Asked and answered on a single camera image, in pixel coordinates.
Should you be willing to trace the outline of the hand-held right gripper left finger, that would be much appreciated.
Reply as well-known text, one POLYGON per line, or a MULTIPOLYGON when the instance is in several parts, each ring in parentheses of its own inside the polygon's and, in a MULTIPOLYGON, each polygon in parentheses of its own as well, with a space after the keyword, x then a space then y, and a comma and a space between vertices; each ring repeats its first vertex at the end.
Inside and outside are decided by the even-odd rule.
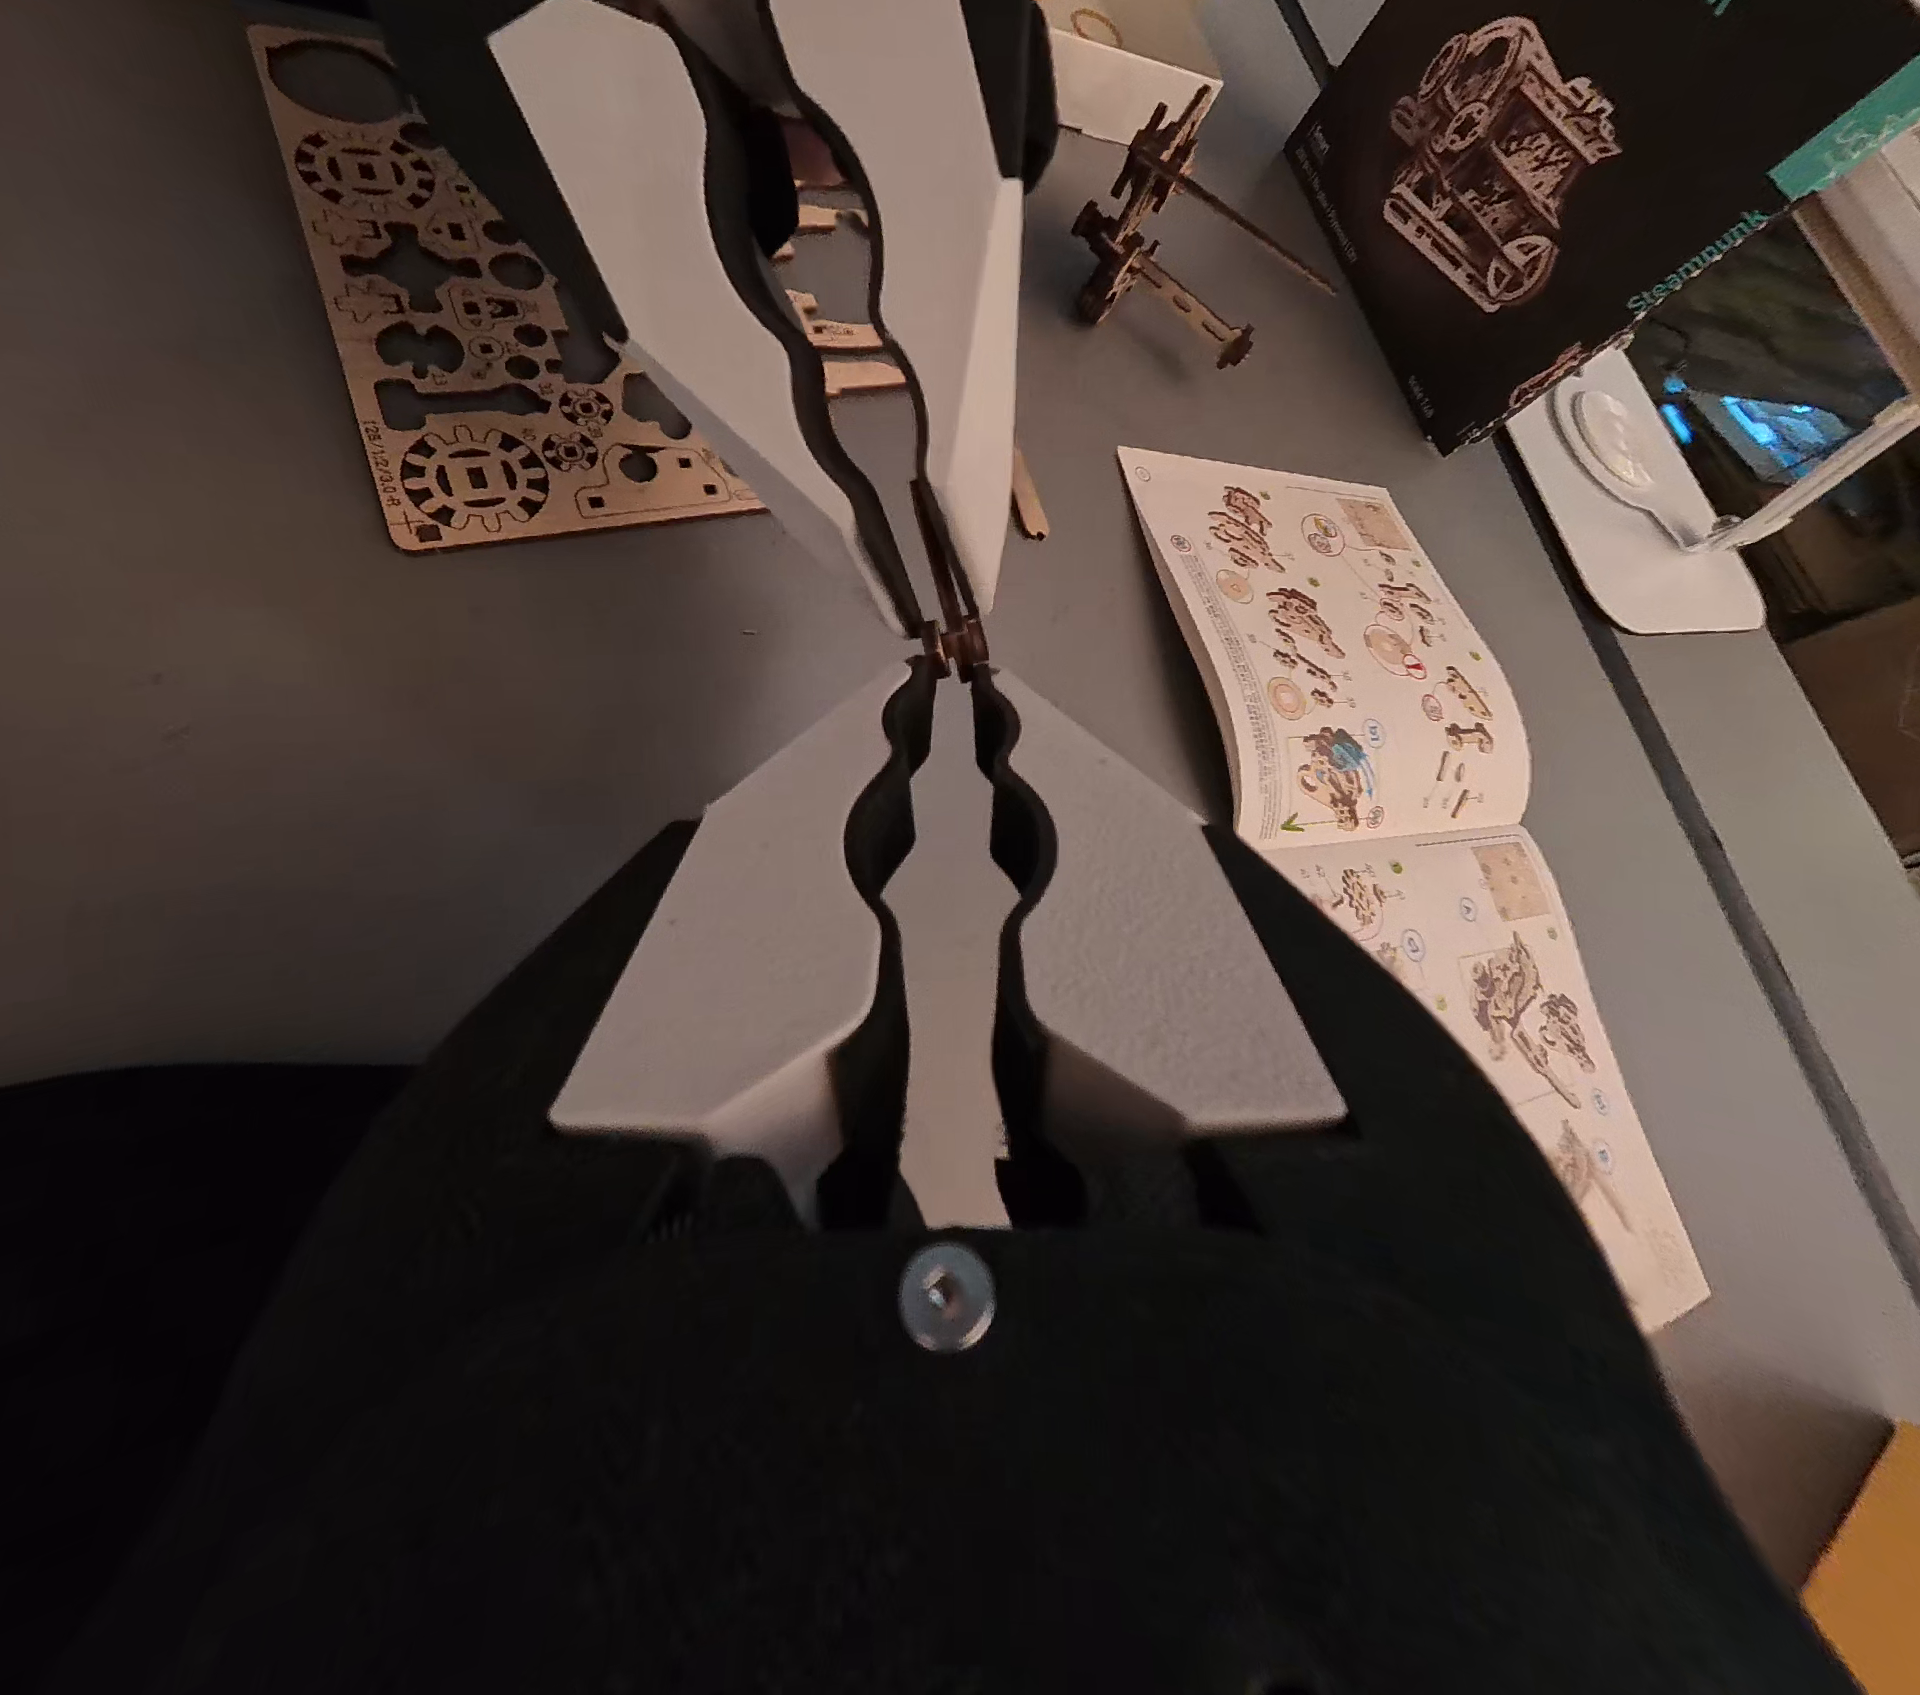
POLYGON ((756 1154, 809 1224, 847 1154, 837 1061, 884 999, 884 882, 857 874, 857 795, 919 771, 929 661, 884 666, 721 791, 667 874, 547 1120, 756 1154))

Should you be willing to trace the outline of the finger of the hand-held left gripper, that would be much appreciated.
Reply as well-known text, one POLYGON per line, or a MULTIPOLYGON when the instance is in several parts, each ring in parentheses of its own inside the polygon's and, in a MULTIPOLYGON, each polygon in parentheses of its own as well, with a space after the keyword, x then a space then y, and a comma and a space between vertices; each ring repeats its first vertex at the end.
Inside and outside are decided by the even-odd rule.
POLYGON ((844 562, 894 637, 927 637, 873 481, 830 413, 809 346, 747 227, 747 105, 674 31, 611 0, 539 0, 488 53, 611 290, 624 351, 700 441, 821 562, 844 562))
POLYGON ((993 618, 1016 456, 1023 185, 959 0, 767 0, 785 94, 872 200, 872 314, 919 403, 965 607, 993 618))

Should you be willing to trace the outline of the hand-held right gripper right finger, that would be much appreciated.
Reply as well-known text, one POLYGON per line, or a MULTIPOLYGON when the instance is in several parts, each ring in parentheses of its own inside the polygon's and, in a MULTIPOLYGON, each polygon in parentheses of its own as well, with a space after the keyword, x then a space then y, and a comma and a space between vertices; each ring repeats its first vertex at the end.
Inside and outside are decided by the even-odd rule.
POLYGON ((1016 897, 986 1037, 1007 1224, 1162 1205, 1200 1141, 1344 1120, 1189 804, 986 666, 975 766, 1016 897))

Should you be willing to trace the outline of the partly built wooden model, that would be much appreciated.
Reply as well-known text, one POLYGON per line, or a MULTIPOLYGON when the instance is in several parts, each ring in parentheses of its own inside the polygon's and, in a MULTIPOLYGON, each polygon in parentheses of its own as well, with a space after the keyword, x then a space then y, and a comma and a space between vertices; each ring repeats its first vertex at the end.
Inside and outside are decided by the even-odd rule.
POLYGON ((1231 370, 1253 351, 1253 331, 1227 321, 1189 283, 1180 283, 1162 267, 1156 214, 1162 214, 1170 194, 1189 194, 1200 210, 1231 227, 1237 235, 1253 235, 1268 258, 1283 258, 1316 291, 1340 291, 1340 290, 1331 290, 1331 273, 1295 258, 1274 233, 1237 214, 1227 194, 1210 194, 1189 174, 1189 148, 1200 148, 1205 111, 1210 111, 1210 94, 1189 94, 1184 111, 1156 105, 1150 126, 1121 155, 1110 210, 1089 200, 1074 214, 1074 235, 1094 251, 1094 273, 1089 273, 1074 305, 1082 305, 1089 331, 1103 331, 1126 291, 1150 291, 1210 351, 1220 370, 1231 370))

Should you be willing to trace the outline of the laser-cut wooden parts sheet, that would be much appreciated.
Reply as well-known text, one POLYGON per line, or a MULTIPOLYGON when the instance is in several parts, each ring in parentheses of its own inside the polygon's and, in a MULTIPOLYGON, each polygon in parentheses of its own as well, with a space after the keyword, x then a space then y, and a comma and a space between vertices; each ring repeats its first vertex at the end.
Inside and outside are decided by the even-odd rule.
POLYGON ((375 45, 276 20, 245 45, 402 552, 767 513, 427 131, 375 45))

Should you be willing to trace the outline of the model instruction booklet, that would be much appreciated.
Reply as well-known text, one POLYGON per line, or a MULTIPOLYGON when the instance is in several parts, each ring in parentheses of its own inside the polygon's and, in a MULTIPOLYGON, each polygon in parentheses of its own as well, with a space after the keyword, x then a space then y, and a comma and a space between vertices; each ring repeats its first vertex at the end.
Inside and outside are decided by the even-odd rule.
POLYGON ((1712 1281, 1526 840, 1523 702, 1376 481, 1121 448, 1210 693, 1231 831, 1358 938, 1537 1138, 1642 1333, 1712 1281))

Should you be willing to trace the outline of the black model kit box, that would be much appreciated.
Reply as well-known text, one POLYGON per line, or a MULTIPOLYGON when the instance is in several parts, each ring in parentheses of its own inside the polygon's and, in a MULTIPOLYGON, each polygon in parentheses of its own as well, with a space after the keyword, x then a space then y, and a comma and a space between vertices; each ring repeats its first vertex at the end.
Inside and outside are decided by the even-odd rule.
POLYGON ((1292 168, 1436 456, 1911 126, 1911 0, 1381 0, 1292 168))

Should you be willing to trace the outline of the white stand base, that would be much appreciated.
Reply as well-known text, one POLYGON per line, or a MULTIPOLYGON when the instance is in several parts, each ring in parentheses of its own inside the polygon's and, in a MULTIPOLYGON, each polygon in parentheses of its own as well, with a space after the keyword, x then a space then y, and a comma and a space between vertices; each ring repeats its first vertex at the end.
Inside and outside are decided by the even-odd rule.
POLYGON ((1892 456, 1920 428, 1911 389, 1872 413, 1847 441, 1818 441, 1805 466, 1770 481, 1755 521, 1729 521, 1692 481, 1679 434, 1642 387, 1624 346, 1555 376, 1505 419, 1545 524, 1581 595, 1630 637, 1759 630, 1763 595, 1745 552, 1785 532, 1818 498, 1892 456))

